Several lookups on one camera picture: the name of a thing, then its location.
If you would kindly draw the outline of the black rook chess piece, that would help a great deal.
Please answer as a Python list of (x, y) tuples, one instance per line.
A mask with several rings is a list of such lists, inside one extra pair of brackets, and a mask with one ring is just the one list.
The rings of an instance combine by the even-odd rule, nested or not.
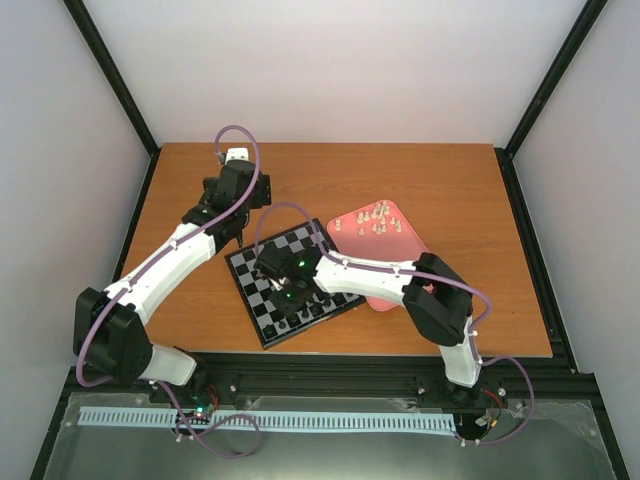
[(271, 338), (277, 334), (277, 331), (273, 325), (269, 325), (264, 329), (265, 336)]

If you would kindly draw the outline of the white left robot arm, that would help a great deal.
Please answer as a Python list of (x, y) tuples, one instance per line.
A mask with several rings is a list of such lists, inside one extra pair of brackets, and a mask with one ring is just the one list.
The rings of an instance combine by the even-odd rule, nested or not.
[(269, 176), (246, 160), (229, 160), (171, 236), (128, 275), (103, 290), (86, 288), (75, 306), (73, 351), (77, 365), (102, 372), (104, 381), (163, 381), (186, 402), (201, 400), (208, 378), (176, 347), (153, 344), (152, 315), (194, 270), (231, 240), (240, 241), (250, 212), (271, 203)]

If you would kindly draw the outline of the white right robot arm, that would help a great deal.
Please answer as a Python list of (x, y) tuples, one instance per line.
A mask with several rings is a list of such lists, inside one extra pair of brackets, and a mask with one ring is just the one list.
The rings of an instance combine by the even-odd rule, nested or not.
[(418, 333), (438, 346), (449, 382), (471, 388), (481, 358), (472, 342), (473, 293), (438, 256), (378, 261), (307, 247), (297, 253), (272, 244), (257, 251), (256, 273), (274, 288), (269, 300), (290, 316), (312, 295), (354, 294), (403, 307)]

